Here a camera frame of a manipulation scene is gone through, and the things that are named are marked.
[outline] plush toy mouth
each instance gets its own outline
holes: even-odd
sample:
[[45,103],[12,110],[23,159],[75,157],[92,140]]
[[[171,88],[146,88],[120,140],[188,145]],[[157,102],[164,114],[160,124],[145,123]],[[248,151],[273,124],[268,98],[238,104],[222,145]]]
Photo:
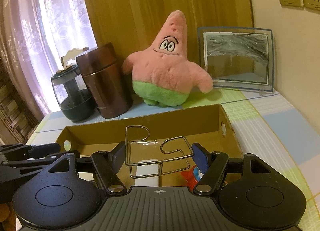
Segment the plush toy mouth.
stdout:
[[160,54],[165,54],[165,55],[176,55],[176,56],[179,56],[179,54],[174,54],[174,53],[170,53],[170,54],[168,54],[168,53],[163,53],[163,52],[160,52],[160,51],[156,51],[155,49],[153,49],[155,52],[158,52],[158,53],[160,53]]

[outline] patrick star plush toy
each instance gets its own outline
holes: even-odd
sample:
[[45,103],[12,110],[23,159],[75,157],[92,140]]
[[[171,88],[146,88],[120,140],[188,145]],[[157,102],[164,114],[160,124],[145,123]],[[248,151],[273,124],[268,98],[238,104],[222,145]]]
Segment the patrick star plush toy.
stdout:
[[151,46],[129,55],[122,70],[132,71],[133,90],[148,105],[181,105],[193,86],[202,93],[212,90],[211,76],[187,59],[187,23],[181,11],[172,12]]

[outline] green shorts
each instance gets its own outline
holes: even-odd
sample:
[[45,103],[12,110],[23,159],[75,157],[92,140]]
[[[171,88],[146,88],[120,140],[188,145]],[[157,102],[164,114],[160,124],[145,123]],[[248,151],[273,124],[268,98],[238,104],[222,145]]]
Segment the green shorts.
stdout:
[[148,105],[157,105],[159,103],[162,107],[175,107],[183,104],[189,97],[189,94],[164,89],[146,82],[133,81],[132,86],[134,92],[143,98]]

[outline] table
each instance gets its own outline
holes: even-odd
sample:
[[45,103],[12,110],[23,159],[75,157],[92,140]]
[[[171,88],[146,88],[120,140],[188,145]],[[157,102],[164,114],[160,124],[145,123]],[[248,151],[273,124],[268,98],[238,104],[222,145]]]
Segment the table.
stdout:
[[[135,98],[133,107],[119,117],[104,119],[95,112],[80,124],[211,104],[222,104],[244,153],[256,154],[303,191],[307,209],[299,227],[304,231],[320,230],[320,136],[278,92],[265,96],[229,89],[215,89],[208,94],[193,92],[176,108],[151,107]],[[61,111],[48,114],[28,144],[54,142],[69,125],[76,123],[65,118]]]

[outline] jar lid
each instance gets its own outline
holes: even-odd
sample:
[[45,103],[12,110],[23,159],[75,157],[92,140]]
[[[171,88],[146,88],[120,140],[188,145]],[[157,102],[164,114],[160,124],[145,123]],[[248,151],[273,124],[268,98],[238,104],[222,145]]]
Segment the jar lid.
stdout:
[[79,54],[76,62],[83,76],[96,73],[117,62],[116,52],[111,43],[92,48]]
[[80,75],[78,65],[68,65],[58,70],[52,77],[51,81],[54,85],[64,84]]

